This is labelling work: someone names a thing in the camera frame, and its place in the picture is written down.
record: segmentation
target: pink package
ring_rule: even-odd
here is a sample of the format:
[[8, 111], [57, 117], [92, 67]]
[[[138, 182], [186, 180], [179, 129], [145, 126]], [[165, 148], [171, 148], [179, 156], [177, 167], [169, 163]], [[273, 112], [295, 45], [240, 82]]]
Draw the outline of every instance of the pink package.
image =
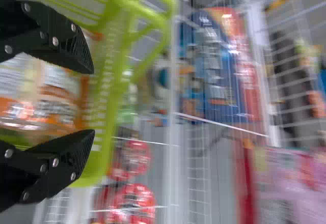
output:
[[274, 179], [276, 191], [301, 193], [312, 187], [310, 156], [297, 150], [275, 150], [277, 164]]
[[314, 154], [313, 167], [316, 190], [326, 194], [326, 151], [324, 148]]
[[325, 224], [326, 202], [320, 200], [297, 201], [297, 218], [299, 224]]

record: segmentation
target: green plastic basket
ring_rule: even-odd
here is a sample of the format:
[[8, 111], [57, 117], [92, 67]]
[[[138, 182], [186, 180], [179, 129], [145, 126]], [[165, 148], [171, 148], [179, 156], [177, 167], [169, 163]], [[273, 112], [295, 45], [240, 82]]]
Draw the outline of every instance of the green plastic basket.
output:
[[[106, 173], [110, 162], [119, 101], [135, 83], [155, 57], [166, 47], [170, 35], [170, 21], [175, 9], [174, 0], [159, 0], [167, 11], [159, 13], [141, 4], [141, 0], [37, 0], [66, 15], [81, 27], [103, 34], [94, 46], [92, 57], [95, 76], [92, 83], [92, 109], [89, 110], [89, 128], [96, 130], [94, 145], [82, 176], [70, 187], [86, 187], [97, 184]], [[148, 24], [135, 31], [137, 19]], [[127, 55], [133, 44], [152, 30], [161, 31], [161, 40], [133, 69], [133, 76], [125, 78], [129, 67]]]

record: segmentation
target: white wire grid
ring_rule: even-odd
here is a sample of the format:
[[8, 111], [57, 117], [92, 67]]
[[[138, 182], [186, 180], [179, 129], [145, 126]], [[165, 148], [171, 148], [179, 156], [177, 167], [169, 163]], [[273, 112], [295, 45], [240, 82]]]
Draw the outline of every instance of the white wire grid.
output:
[[[292, 44], [281, 46], [278, 50], [267, 50], [265, 52], [265, 62], [267, 65], [274, 67], [287, 65], [291, 62], [298, 62], [305, 56], [303, 54], [295, 54], [288, 56], [286, 53], [292, 51], [295, 48], [294, 42], [300, 39], [304, 39], [307, 44], [322, 44], [316, 43], [313, 40], [316, 33], [323, 33], [325, 22], [309, 23], [309, 20], [316, 19], [314, 16], [320, 14], [321, 11], [325, 10], [326, 3], [318, 3], [309, 8], [305, 8], [302, 0], [289, 0], [281, 7], [269, 11], [266, 14], [267, 31], [270, 35], [274, 32], [282, 32], [284, 36], [279, 37], [275, 40], [270, 41], [270, 45], [281, 46], [284, 41], [291, 40]], [[275, 56], [283, 56], [281, 59], [275, 59]], [[284, 84], [279, 84], [280, 79], [285, 78], [287, 75], [294, 74], [305, 70], [309, 73], [304, 78], [298, 78], [295, 80], [289, 80]], [[272, 74], [268, 78], [269, 91], [271, 104], [273, 104], [274, 111], [278, 114], [279, 119], [279, 137], [280, 146], [282, 147], [304, 147], [313, 148], [319, 145], [322, 136], [317, 132], [323, 130], [324, 119], [300, 119], [301, 116], [308, 113], [311, 109], [318, 108], [320, 105], [307, 105], [300, 102], [300, 99], [307, 96], [310, 91], [305, 90], [305, 85], [310, 83], [313, 90], [320, 91], [324, 94], [323, 88], [317, 87], [317, 74], [313, 68], [307, 68], [303, 66], [295, 66], [287, 70], [283, 70], [280, 73]], [[282, 93], [284, 89], [291, 88], [293, 91], [298, 90], [297, 93], [286, 95]], [[285, 102], [291, 103], [290, 108], [284, 109], [282, 106]], [[284, 118], [293, 114], [294, 121], [284, 121]], [[296, 128], [296, 133], [289, 134], [285, 132], [287, 128]]]

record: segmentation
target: product package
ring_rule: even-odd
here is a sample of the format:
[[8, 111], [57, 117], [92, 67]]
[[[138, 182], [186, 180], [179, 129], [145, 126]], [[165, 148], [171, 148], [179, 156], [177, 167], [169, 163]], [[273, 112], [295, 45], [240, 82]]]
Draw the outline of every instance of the product package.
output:
[[33, 146], [78, 130], [80, 75], [22, 53], [0, 64], [0, 80], [0, 137]]
[[116, 143], [113, 162], [107, 175], [116, 181], [127, 181], [143, 174], [149, 167], [150, 149], [147, 143], [131, 139]]
[[181, 95], [182, 112], [222, 123], [260, 120], [256, 67], [237, 13], [209, 8], [188, 19], [200, 29], [189, 22], [179, 26], [180, 58], [195, 68]]
[[96, 223], [153, 224], [154, 206], [154, 194], [145, 185], [106, 186], [96, 199], [95, 209], [109, 211], [99, 213]]
[[325, 148], [253, 150], [259, 223], [324, 223]]

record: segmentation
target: merchandise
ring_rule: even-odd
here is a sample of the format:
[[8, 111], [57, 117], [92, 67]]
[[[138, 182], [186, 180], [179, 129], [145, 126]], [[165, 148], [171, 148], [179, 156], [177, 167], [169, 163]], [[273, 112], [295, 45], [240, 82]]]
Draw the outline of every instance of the merchandise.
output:
[[317, 148], [313, 161], [316, 190], [326, 194], [326, 150]]
[[299, 224], [313, 223], [324, 224], [326, 223], [326, 202], [321, 200], [299, 200], [297, 202], [298, 222]]
[[194, 66], [183, 113], [222, 123], [260, 120], [258, 77], [241, 20], [233, 9], [209, 8], [180, 24], [180, 58]]
[[106, 186], [96, 200], [95, 209], [108, 211], [100, 212], [96, 220], [100, 224], [153, 224], [154, 206], [154, 194], [142, 184]]
[[30, 145], [77, 131], [80, 77], [26, 54], [1, 63], [1, 127]]
[[315, 82], [317, 51], [302, 40], [287, 38], [283, 32], [273, 33], [271, 41], [276, 85], [279, 96], [285, 97], [284, 103], [279, 106], [281, 128], [291, 139], [286, 147], [311, 149], [319, 145], [318, 139], [295, 138], [316, 138], [320, 128], [318, 118], [326, 115], [324, 98]]
[[150, 149], [147, 143], [131, 139], [116, 143], [113, 162], [107, 175], [116, 181], [127, 181], [144, 173], [150, 163]]
[[296, 219], [297, 209], [295, 202], [260, 200], [258, 206], [259, 224], [299, 224]]

